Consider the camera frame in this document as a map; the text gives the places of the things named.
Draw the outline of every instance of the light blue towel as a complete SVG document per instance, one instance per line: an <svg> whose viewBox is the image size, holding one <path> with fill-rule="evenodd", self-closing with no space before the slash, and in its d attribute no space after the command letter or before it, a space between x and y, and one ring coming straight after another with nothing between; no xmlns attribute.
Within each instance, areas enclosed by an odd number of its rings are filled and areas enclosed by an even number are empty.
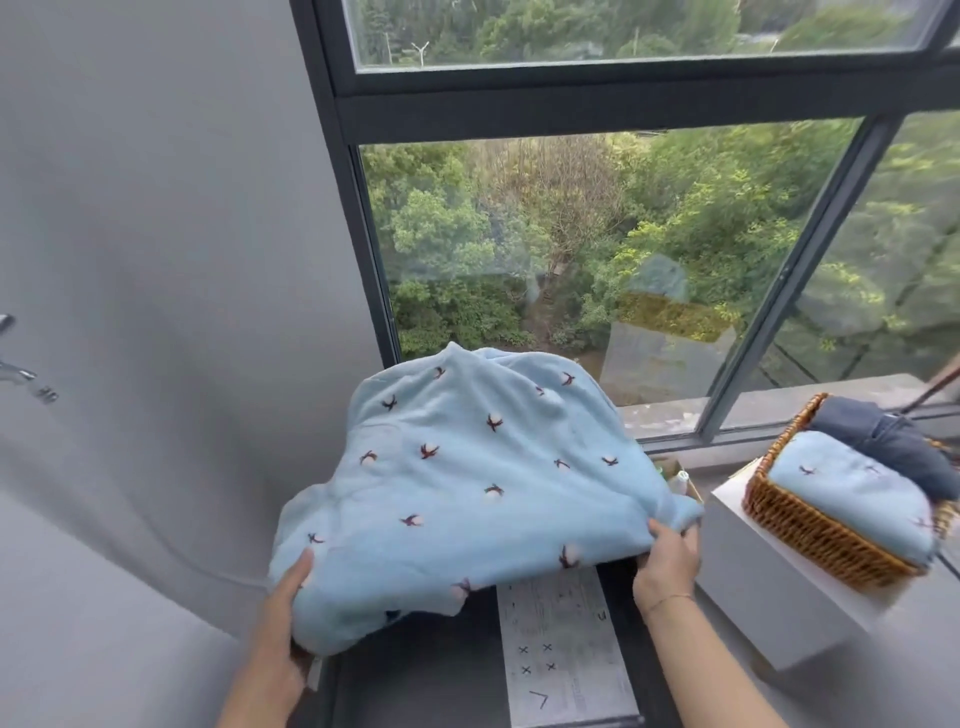
<svg viewBox="0 0 960 728"><path fill-rule="evenodd" d="M580 366L450 344L359 386L333 477L283 509L270 577L312 545L293 635L323 656L477 589L643 553L648 518L701 514Z"/></svg>
<svg viewBox="0 0 960 728"><path fill-rule="evenodd" d="M925 567L936 555L933 509L920 487L823 432L798 432L769 477L904 561Z"/></svg>

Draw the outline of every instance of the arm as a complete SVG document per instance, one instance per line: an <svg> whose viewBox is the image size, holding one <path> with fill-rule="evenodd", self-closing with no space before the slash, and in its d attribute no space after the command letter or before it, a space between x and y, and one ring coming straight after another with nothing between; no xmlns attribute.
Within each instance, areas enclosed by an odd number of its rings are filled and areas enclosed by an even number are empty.
<svg viewBox="0 0 960 728"><path fill-rule="evenodd" d="M290 623L294 596L312 566L313 551L306 548L264 600L250 657L233 681L217 728L283 728L297 707L309 655L290 642Z"/></svg>
<svg viewBox="0 0 960 728"><path fill-rule="evenodd" d="M634 600L685 728L786 728L717 637L693 599L700 568L696 526L686 534L650 521L657 538L634 580Z"/></svg>

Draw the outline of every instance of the small bottle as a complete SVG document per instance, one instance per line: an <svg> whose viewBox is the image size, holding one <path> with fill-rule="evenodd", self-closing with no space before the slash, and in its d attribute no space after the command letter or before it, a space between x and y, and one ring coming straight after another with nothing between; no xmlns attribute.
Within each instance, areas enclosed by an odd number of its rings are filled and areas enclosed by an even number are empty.
<svg viewBox="0 0 960 728"><path fill-rule="evenodd" d="M672 478L666 481L667 487L670 489L671 493L676 493L678 496L686 495L686 486L690 482L690 476L686 471L680 471Z"/></svg>

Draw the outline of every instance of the window frame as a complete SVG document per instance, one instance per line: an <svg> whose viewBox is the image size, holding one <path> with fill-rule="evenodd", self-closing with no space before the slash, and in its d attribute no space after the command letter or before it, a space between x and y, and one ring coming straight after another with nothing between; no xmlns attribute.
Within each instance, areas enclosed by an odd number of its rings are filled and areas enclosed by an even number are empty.
<svg viewBox="0 0 960 728"><path fill-rule="evenodd" d="M907 32L916 47L901 50L412 70L357 70L341 0L290 5L384 367L401 357L361 145L862 118L713 382L696 429L640 440L651 452L769 439L782 425L721 431L904 118L960 109L960 46L949 47L960 27L960 0L914 18ZM929 405L917 417L958 412L958 405Z"/></svg>

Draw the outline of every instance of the glass pane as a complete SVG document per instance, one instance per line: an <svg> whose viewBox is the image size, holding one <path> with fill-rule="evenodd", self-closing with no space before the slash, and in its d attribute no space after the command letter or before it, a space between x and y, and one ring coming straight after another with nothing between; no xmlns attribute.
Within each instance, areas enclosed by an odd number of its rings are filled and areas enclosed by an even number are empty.
<svg viewBox="0 0 960 728"><path fill-rule="evenodd" d="M904 46L939 0L344 0L361 68Z"/></svg>
<svg viewBox="0 0 960 728"><path fill-rule="evenodd" d="M364 147L403 357L559 353L637 437L691 430L855 127Z"/></svg>
<svg viewBox="0 0 960 728"><path fill-rule="evenodd" d="M788 420L817 392L903 406L960 366L958 210L960 111L914 114L725 426Z"/></svg>

